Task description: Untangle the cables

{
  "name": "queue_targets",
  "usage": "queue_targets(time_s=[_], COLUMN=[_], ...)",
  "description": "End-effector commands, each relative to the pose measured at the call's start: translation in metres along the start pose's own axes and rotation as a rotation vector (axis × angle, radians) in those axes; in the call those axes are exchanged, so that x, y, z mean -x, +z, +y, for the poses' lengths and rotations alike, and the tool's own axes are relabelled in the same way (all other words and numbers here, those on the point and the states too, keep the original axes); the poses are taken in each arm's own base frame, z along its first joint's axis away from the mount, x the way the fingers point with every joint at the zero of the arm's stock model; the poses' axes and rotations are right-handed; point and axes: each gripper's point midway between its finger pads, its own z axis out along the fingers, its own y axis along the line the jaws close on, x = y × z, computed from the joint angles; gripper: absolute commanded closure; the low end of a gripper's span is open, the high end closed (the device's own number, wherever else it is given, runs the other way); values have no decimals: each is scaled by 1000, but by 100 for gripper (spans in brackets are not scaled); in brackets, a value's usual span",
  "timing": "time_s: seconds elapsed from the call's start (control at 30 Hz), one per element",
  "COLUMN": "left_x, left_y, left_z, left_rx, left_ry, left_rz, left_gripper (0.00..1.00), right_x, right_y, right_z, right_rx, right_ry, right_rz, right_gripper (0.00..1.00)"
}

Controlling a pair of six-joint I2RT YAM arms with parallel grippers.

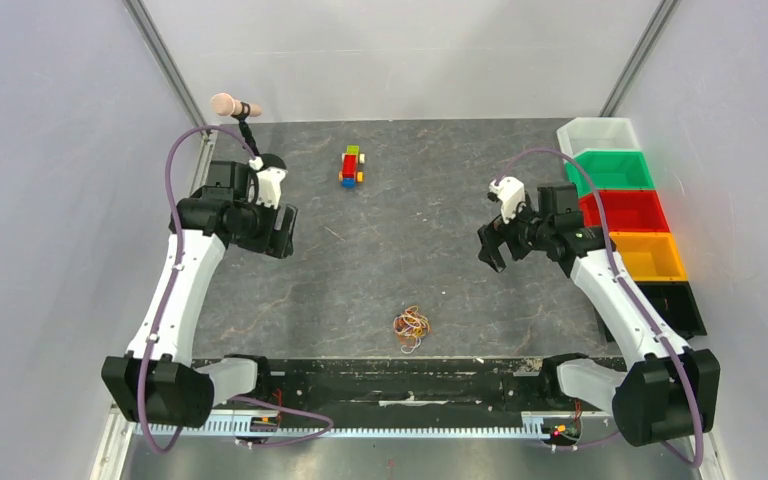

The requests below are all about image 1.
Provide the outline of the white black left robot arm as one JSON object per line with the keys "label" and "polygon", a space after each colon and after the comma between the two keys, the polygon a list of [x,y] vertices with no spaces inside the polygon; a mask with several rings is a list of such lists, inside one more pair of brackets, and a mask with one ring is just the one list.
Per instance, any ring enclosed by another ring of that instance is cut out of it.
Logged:
{"label": "white black left robot arm", "polygon": [[127,420],[198,428],[235,396],[255,409],[273,398],[265,357],[229,354],[197,369],[192,349],[208,286],[230,247],[277,259],[292,255],[297,210],[279,204],[287,173],[274,154],[219,161],[205,185],[178,201],[147,314],[125,354],[107,357],[101,369]]}

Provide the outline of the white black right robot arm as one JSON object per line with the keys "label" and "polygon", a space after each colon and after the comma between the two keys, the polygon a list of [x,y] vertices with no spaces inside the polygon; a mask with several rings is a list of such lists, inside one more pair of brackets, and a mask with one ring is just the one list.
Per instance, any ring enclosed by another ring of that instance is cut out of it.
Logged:
{"label": "white black right robot arm", "polygon": [[492,181],[490,200],[500,213],[481,226],[478,257],[504,270],[500,252],[514,260],[543,252],[591,302],[620,347],[627,370],[599,365],[584,354],[544,360],[537,392],[551,408],[574,398],[610,414],[632,446],[706,434],[714,423],[720,364],[695,350],[646,299],[600,227],[588,227],[571,183],[539,187],[532,203],[514,177]]}

